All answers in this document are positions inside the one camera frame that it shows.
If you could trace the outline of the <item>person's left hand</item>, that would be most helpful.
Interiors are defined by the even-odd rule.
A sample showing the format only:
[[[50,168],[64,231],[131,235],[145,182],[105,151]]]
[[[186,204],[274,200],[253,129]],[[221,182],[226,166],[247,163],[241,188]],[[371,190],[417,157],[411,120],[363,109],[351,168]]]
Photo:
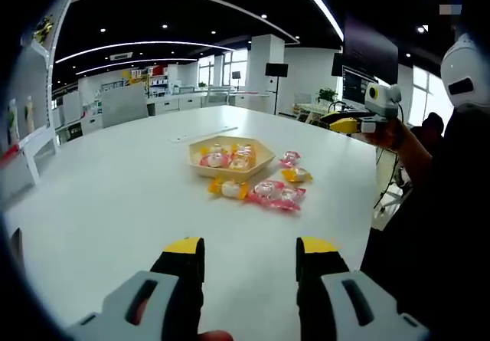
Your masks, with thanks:
[[[198,334],[197,341],[234,341],[234,338],[226,331],[212,330]]]

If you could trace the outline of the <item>person's right hand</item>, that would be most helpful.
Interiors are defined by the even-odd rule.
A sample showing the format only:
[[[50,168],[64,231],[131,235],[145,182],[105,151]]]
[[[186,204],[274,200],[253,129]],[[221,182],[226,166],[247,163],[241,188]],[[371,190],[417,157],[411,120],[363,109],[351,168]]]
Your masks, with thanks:
[[[397,151],[403,144],[403,124],[399,119],[391,119],[386,123],[378,123],[374,132],[365,133],[366,139],[383,149]]]

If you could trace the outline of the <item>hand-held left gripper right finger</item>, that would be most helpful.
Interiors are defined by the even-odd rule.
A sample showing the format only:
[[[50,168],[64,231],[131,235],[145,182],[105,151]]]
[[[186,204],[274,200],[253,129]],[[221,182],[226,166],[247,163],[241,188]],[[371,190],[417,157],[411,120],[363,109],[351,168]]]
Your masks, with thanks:
[[[324,239],[296,239],[301,340],[428,340],[430,331]]]

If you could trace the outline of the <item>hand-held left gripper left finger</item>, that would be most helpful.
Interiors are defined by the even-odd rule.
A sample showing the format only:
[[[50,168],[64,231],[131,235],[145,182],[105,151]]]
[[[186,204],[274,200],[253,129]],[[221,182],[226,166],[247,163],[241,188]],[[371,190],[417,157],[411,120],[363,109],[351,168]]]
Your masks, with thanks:
[[[69,340],[196,340],[204,304],[204,239],[178,240],[67,329]]]

